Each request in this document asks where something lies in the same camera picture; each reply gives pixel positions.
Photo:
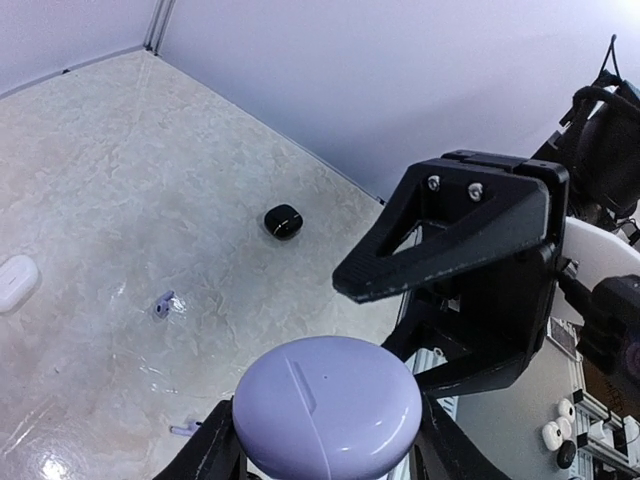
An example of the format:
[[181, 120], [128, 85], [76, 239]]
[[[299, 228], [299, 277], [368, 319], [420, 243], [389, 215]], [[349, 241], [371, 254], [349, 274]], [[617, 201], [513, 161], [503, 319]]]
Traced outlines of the white earbud charging case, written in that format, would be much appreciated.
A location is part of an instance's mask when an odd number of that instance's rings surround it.
[[36, 286], [39, 270], [27, 255], [16, 255], [1, 265], [1, 313], [13, 310]]

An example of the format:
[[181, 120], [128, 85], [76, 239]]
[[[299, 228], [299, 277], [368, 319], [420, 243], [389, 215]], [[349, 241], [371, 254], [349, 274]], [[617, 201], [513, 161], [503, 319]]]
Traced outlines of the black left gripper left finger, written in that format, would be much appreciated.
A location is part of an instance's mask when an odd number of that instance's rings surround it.
[[245, 480], [247, 457], [236, 435], [232, 401], [222, 400], [154, 480]]

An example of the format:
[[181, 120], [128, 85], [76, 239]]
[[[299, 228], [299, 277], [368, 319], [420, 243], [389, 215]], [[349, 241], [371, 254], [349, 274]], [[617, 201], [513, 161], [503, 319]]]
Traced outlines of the purple earbud charging case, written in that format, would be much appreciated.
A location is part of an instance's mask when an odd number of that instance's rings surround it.
[[259, 357], [232, 417], [247, 457], [272, 479], [380, 479], [413, 445], [422, 400], [411, 371], [381, 346], [319, 336]]

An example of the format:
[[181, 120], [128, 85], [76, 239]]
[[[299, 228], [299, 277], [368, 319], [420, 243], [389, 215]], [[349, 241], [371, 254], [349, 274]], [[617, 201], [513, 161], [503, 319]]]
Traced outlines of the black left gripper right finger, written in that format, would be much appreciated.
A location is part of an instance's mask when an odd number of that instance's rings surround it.
[[409, 451], [410, 478], [510, 480], [465, 435], [440, 403], [422, 393], [422, 418]]

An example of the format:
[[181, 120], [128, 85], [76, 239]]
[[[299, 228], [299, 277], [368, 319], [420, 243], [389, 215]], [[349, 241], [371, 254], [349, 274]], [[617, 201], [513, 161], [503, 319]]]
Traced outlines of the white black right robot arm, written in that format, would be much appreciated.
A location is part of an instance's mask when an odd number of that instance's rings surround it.
[[578, 351], [635, 395], [639, 278], [588, 287], [563, 246], [569, 221], [613, 233], [638, 200], [639, 93], [608, 51], [533, 157], [458, 150], [411, 165], [333, 285], [358, 303], [408, 295], [386, 349], [407, 359], [442, 342], [453, 352], [417, 376], [425, 396], [512, 385], [542, 346], [557, 292], [583, 319]]

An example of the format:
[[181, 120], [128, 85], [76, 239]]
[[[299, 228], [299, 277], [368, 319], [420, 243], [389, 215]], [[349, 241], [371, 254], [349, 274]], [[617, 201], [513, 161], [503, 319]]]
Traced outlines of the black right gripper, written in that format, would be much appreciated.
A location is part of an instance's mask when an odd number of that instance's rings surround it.
[[569, 193], [567, 169], [549, 160], [444, 157], [406, 170], [332, 276], [357, 303], [431, 283], [382, 346], [434, 398], [505, 389], [540, 350]]

